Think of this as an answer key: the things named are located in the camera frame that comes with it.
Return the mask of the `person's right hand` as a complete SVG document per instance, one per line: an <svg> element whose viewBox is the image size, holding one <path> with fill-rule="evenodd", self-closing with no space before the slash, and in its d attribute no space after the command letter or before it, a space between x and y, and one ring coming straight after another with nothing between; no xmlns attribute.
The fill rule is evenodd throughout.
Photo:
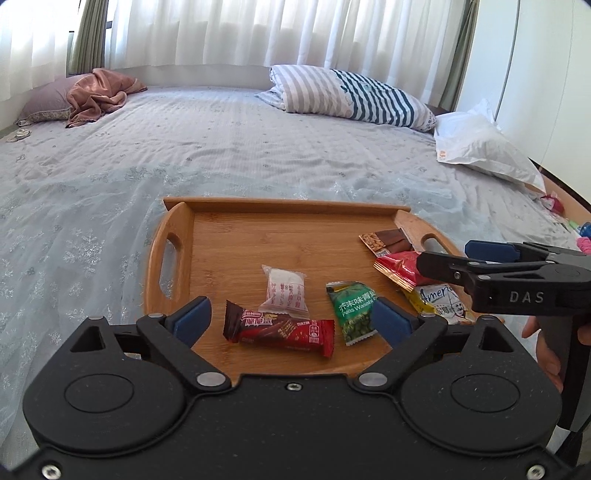
<svg viewBox="0 0 591 480"><path fill-rule="evenodd" d="M550 325L557 327L567 323L565 318L552 317L551 320L546 320L544 324L541 324L538 317L530 316L522 330L524 339L530 338L535 333L538 334L535 350L537 362L559 392L563 391L563 380L560 375L562 365L556 352L548 344L547 333L550 332Z"/></svg>

